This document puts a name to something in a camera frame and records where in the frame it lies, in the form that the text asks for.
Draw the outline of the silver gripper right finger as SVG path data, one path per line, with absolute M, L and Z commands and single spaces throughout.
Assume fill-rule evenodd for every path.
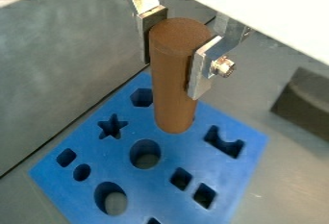
M 214 20 L 214 36 L 195 50 L 187 83 L 187 96 L 198 100 L 211 88 L 214 77 L 227 78 L 235 70 L 229 52 L 243 42 L 251 29 L 243 23 L 219 12 Z

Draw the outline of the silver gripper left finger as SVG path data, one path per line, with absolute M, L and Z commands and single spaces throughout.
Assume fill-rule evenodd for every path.
M 159 0 L 128 1 L 132 6 L 132 15 L 136 19 L 142 49 L 142 61 L 144 64 L 148 64 L 148 31 L 156 23 L 167 18 L 167 8 L 159 3 Z

